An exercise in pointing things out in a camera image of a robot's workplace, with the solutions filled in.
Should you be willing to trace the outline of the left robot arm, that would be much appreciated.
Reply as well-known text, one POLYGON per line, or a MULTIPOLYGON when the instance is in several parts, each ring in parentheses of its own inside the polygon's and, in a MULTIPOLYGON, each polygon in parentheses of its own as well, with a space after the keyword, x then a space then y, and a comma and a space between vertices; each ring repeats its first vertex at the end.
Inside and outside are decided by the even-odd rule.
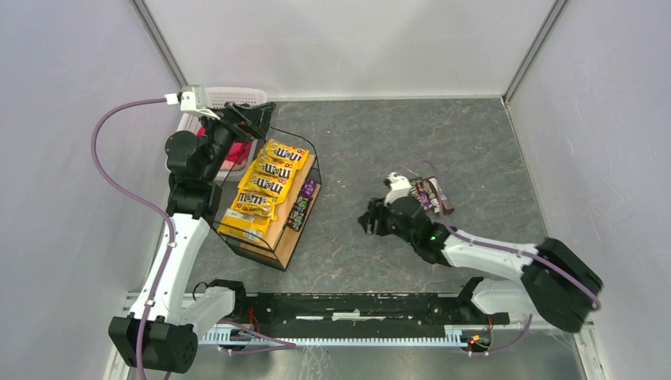
POLYGON ((199 341, 220 320, 245 312, 241 281, 214 279, 204 295, 183 307, 184 290, 205 237, 214 225, 222 197, 214 179, 236 142, 266 137, 274 102, 251 106, 227 103, 205 108, 205 132, 177 131, 165 142, 169 199, 156 211, 165 227, 150 274, 130 312, 114 317, 108 334, 124 362, 138 370, 183 374, 195 361, 199 341))

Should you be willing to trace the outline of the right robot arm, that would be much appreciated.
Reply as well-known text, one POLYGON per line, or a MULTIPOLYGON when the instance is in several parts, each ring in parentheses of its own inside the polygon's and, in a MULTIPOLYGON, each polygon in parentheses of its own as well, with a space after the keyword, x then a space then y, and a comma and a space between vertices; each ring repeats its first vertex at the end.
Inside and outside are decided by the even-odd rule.
POLYGON ((357 222, 367 234, 397 236, 429 264, 498 276, 480 281, 472 292, 472 304, 484 314, 537 315, 577 333, 601 308, 601 278, 558 239, 523 245, 480 238, 430 219, 411 196, 391 203, 372 199, 357 222))

